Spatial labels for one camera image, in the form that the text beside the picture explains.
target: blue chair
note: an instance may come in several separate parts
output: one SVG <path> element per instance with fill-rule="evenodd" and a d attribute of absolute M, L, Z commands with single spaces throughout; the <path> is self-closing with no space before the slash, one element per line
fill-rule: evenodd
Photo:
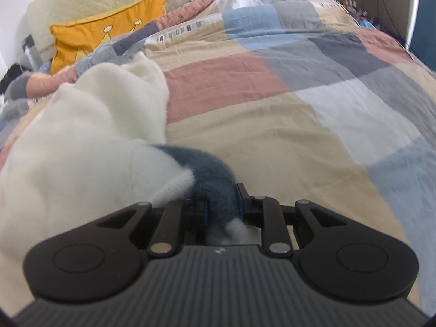
<path fill-rule="evenodd" d="M 436 71 L 436 0 L 419 0 L 410 51 Z"/>

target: blue patch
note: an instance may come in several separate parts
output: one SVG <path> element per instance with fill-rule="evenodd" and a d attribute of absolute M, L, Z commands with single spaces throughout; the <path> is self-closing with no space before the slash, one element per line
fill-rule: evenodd
<path fill-rule="evenodd" d="M 269 49 L 307 39 L 301 34 L 276 34 L 238 39 L 238 43 L 250 51 Z"/>
<path fill-rule="evenodd" d="M 239 193 L 239 190 L 236 190 L 236 195 L 238 196 L 239 217 L 243 220 L 245 215 L 243 197 L 241 196 L 241 193 Z"/>
<path fill-rule="evenodd" d="M 436 312 L 436 150 L 419 137 L 369 166 L 368 172 L 418 256 L 421 308 L 432 316 Z"/>
<path fill-rule="evenodd" d="M 123 39 L 120 39 L 118 42 L 114 43 L 112 47 L 115 50 L 116 55 L 123 55 L 133 44 L 157 32 L 160 32 L 158 26 L 156 26 L 156 23 L 151 21 L 144 27 L 141 27 L 128 36 L 125 36 Z"/>
<path fill-rule="evenodd" d="M 366 50 L 361 40 L 351 33 L 331 33 L 310 38 L 330 59 L 346 67 L 356 77 L 369 75 L 377 70 L 390 67 Z"/>
<path fill-rule="evenodd" d="M 154 147 L 192 171 L 195 182 L 189 198 L 206 200 L 211 220 L 224 228 L 229 221 L 239 217 L 235 176 L 224 162 L 200 150 L 169 145 Z"/>
<path fill-rule="evenodd" d="M 306 39 L 283 29 L 273 5 L 243 7 L 222 13 L 227 36 L 248 50 L 261 50 Z"/>

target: ribbed black surface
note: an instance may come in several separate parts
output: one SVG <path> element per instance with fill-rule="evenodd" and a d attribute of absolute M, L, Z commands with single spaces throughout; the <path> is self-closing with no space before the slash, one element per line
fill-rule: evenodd
<path fill-rule="evenodd" d="M 426 318 L 398 300 L 350 306 L 320 295 L 293 265 L 257 246 L 189 247 L 154 260 L 132 287 L 83 306 L 39 300 L 16 317 L 23 327 L 418 327 Z"/>

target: electrical cable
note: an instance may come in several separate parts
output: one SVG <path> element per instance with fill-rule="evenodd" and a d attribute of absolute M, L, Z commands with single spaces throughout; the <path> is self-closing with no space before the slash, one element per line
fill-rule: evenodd
<path fill-rule="evenodd" d="M 406 41 L 406 38 L 403 38 L 403 36 L 401 35 L 401 33 L 400 33 L 400 31 L 398 30 L 397 26 L 395 25 L 394 20 L 392 19 L 391 14 L 389 13 L 389 10 L 387 9 L 387 6 L 386 6 L 385 1 L 384 1 L 384 0 L 381 0 L 381 1 L 383 2 L 384 9 L 386 10 L 387 15 L 388 15 L 389 18 L 391 19 L 392 25 L 393 25 L 394 28 L 396 29 L 396 31 L 397 31 L 397 33 L 398 33 L 398 36 L 399 36 L 402 40 L 404 40 L 405 45 L 407 45 L 407 46 L 409 47 L 409 50 L 410 50 L 412 53 L 414 53 L 414 54 L 416 55 L 416 57 L 419 59 L 418 54 L 417 54 L 417 53 L 416 53 L 416 52 L 415 52 L 415 51 L 410 47 L 409 43 L 407 43 L 407 41 Z M 377 13 L 379 14 L 379 18 L 381 18 L 381 17 L 380 17 L 380 10 L 379 10 L 379 0 L 377 0 Z"/>

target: silver screw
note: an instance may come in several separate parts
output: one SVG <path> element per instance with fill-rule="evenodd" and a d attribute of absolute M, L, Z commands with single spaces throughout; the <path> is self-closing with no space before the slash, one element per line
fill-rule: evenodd
<path fill-rule="evenodd" d="M 291 250 L 291 246 L 289 246 L 285 242 L 274 242 L 270 244 L 270 251 L 272 253 L 284 254 L 288 253 Z"/>
<path fill-rule="evenodd" d="M 171 246 L 169 243 L 166 242 L 157 242 L 152 244 L 150 249 L 153 253 L 156 253 L 158 255 L 163 255 L 165 253 L 170 252 L 173 249 L 173 246 Z"/>

